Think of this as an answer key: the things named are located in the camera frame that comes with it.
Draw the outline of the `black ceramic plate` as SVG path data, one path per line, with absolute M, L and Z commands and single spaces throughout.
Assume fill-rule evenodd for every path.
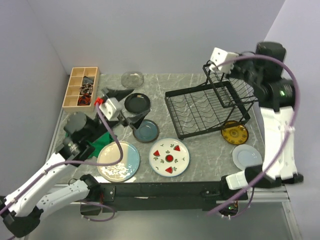
M 143 93 L 132 93 L 124 101 L 125 109 L 132 114 L 140 114 L 151 107 L 149 97 Z

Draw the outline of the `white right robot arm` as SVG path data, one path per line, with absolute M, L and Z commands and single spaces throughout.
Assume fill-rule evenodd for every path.
M 292 73 L 283 63 L 285 56 L 283 45 L 272 41 L 259 42 L 251 56 L 221 50 L 212 55 L 213 65 L 222 73 L 252 87 L 264 127 L 263 163 L 224 176 L 219 193 L 226 200 L 246 186 L 271 189 L 304 181 L 294 157 L 294 121 L 299 93 L 293 77 L 282 77 L 283 70 Z

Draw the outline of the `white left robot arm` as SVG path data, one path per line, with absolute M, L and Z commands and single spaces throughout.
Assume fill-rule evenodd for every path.
M 136 130 L 150 112 L 147 108 L 135 116 L 125 117 L 120 101 L 131 93 L 131 89 L 105 88 L 103 96 L 94 103 L 95 118 L 80 111 L 71 114 L 64 126 L 67 136 L 62 144 L 27 182 L 0 198 L 0 216 L 13 238 L 29 235 L 42 220 L 72 202 L 86 203 L 86 200 L 94 201 L 99 197 L 100 184 L 90 174 L 53 193 L 49 190 L 70 171 L 80 165 L 89 165 L 87 158 L 95 150 L 91 144 L 104 133 L 112 136 L 119 150 L 119 158 L 105 166 L 116 165 L 123 159 L 123 148 L 112 129 L 122 125 Z

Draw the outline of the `clear glass plate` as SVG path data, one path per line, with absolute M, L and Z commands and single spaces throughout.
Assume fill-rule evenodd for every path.
M 135 89 L 144 83 L 144 75 L 139 71 L 127 71 L 121 76 L 121 84 L 125 88 Z

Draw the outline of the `green cloth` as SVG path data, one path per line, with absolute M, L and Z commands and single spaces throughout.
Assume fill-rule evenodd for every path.
M 112 143 L 114 140 L 109 132 L 106 132 L 101 137 L 99 137 L 96 141 L 87 143 L 94 148 L 94 151 L 88 156 L 88 159 L 91 159 L 93 157 L 97 158 L 101 152 L 101 150 Z

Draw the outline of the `wooden compartment box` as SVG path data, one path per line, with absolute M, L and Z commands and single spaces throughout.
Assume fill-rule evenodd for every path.
M 97 66 L 73 67 L 62 109 L 67 113 L 94 111 L 100 70 Z

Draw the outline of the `watermelon pattern white plate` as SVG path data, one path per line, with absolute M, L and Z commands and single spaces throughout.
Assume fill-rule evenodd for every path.
M 190 153 L 180 140 L 163 138 L 150 148 L 149 165 L 160 176 L 173 178 L 181 175 L 189 166 Z

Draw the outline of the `yellow patterned glass plate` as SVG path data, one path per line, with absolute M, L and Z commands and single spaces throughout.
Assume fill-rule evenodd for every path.
M 237 124 L 231 127 L 225 127 L 220 130 L 221 136 L 229 143 L 235 146 L 245 144 L 249 139 L 247 128 L 238 121 L 230 120 L 225 123 L 225 126 Z

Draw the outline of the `pale blue scalloped plate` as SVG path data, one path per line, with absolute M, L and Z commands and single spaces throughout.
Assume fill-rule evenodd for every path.
M 254 147 L 241 144 L 232 151 L 232 160 L 235 166 L 244 171 L 247 167 L 261 165 L 263 163 L 262 156 Z

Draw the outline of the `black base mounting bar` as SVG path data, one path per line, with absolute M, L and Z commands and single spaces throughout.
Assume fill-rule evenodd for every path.
M 102 183 L 85 199 L 116 211 L 208 211 L 237 192 L 219 181 Z

